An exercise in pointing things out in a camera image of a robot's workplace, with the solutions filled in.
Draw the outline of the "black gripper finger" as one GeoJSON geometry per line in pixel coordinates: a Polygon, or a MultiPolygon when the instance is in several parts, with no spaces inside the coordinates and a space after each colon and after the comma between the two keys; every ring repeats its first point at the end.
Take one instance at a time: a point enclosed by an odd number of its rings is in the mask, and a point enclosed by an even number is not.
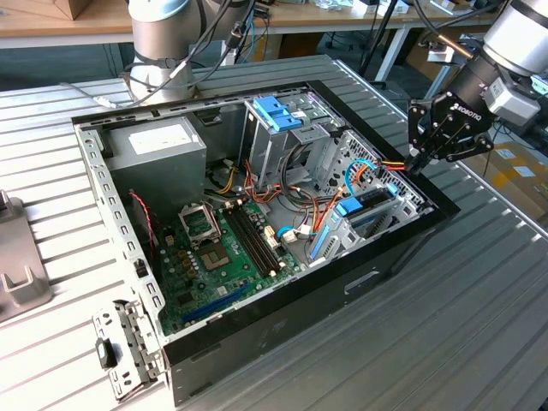
{"type": "Polygon", "coordinates": [[[489,152],[494,144],[486,131],[471,124],[445,123],[429,126],[417,140],[419,153],[414,157],[414,172],[420,173],[432,160],[455,162],[489,152]]]}
{"type": "Polygon", "coordinates": [[[405,159],[405,170],[423,170],[431,161],[454,161],[454,128],[451,106],[453,98],[431,100],[412,99],[408,105],[409,155],[405,159]]]}

